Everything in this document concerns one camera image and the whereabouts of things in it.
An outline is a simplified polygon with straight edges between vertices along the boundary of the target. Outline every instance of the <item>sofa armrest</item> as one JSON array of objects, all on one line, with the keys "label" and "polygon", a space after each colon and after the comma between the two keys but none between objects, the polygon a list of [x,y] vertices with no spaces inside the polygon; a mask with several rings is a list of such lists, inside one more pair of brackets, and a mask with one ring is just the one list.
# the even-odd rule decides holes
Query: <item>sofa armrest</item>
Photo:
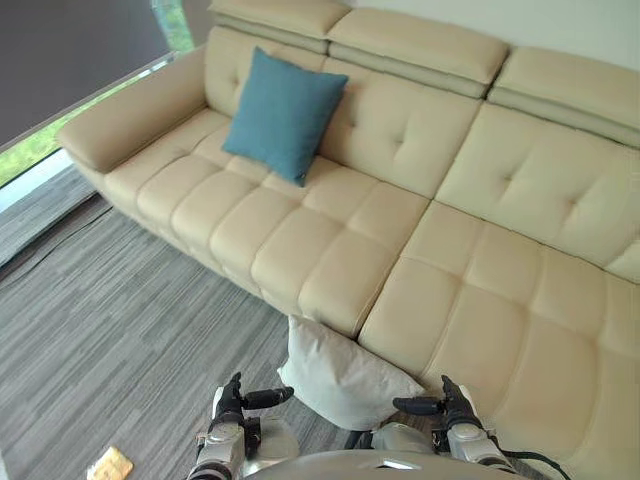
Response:
[{"label": "sofa armrest", "polygon": [[81,113],[57,138],[76,161],[108,173],[205,105],[201,47]]}]

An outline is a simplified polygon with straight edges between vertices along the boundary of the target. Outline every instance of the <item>roller shade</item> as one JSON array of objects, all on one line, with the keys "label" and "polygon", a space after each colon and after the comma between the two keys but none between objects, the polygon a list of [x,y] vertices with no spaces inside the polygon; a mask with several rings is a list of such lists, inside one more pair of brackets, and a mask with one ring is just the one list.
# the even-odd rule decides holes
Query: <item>roller shade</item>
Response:
[{"label": "roller shade", "polygon": [[150,0],[2,0],[0,146],[168,53]]}]

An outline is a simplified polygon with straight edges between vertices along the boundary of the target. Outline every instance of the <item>black cable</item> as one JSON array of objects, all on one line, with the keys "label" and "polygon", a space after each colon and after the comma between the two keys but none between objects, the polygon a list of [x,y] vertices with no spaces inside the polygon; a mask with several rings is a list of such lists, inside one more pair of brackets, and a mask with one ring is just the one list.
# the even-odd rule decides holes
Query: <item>black cable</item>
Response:
[{"label": "black cable", "polygon": [[102,217],[104,217],[107,213],[109,213],[111,210],[113,210],[113,207],[109,207],[107,208],[104,212],[102,212],[100,215],[98,215],[97,217],[95,217],[94,219],[90,220],[89,222],[85,223],[83,226],[81,226],[80,228],[77,228],[76,230],[74,230],[73,232],[71,232],[69,235],[67,235],[66,237],[64,237],[62,240],[60,240],[58,243],[56,243],[47,253],[45,253],[42,258],[40,260],[38,260],[36,263],[34,263],[33,265],[31,265],[31,267],[29,267],[29,269],[24,272],[22,275],[20,275],[18,278],[16,278],[15,280],[13,280],[12,282],[3,285],[2,287],[0,287],[0,292],[4,292],[5,290],[7,290],[8,288],[12,287],[13,285],[15,285],[16,283],[18,283],[20,280],[26,278],[31,272],[33,272],[40,264],[42,264],[42,262],[44,262],[54,251],[56,251],[59,247],[62,246],[62,244],[64,244],[67,240],[71,239],[72,237],[74,237],[75,235],[77,235],[78,233],[80,233],[82,230],[84,230],[87,227],[90,227],[91,225],[93,225],[94,223],[96,223],[98,220],[100,220]]},{"label": "black cable", "polygon": [[571,480],[571,477],[567,475],[567,473],[562,469],[560,464],[558,462],[551,460],[549,457],[546,457],[541,453],[537,453],[537,452],[512,452],[510,450],[503,450],[502,448],[500,448],[500,444],[498,443],[497,437],[491,436],[489,438],[493,440],[493,443],[496,444],[496,447],[498,447],[498,450],[500,450],[505,457],[516,458],[518,460],[537,460],[538,462],[544,462],[547,465],[549,465],[551,468],[557,470],[560,473],[560,475],[564,477],[565,480]]}]

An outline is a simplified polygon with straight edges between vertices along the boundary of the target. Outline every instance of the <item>floor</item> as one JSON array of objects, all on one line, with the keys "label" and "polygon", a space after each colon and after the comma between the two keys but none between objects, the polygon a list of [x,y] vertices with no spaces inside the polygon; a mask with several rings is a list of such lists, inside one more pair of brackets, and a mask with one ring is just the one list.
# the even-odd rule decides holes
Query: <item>floor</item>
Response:
[{"label": "floor", "polygon": [[[134,462],[131,480],[181,479],[216,386],[236,371],[247,390],[278,386],[287,355],[281,313],[99,196],[0,268],[0,305],[0,451],[11,480],[84,478],[109,445]],[[295,398],[272,413],[304,453],[347,436]]]},{"label": "floor", "polygon": [[0,189],[0,266],[95,193],[64,150]]}]

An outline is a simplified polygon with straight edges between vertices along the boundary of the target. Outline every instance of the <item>beige leather sofa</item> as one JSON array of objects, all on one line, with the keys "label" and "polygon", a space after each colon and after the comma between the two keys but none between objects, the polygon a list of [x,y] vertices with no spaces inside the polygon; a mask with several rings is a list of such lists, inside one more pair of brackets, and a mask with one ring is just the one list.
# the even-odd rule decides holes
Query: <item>beige leather sofa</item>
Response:
[{"label": "beige leather sofa", "polygon": [[[468,385],[503,446],[639,478],[638,74],[330,2],[216,8],[206,49],[60,132],[78,168],[281,311]],[[221,150],[256,45],[350,77],[305,188]]]}]

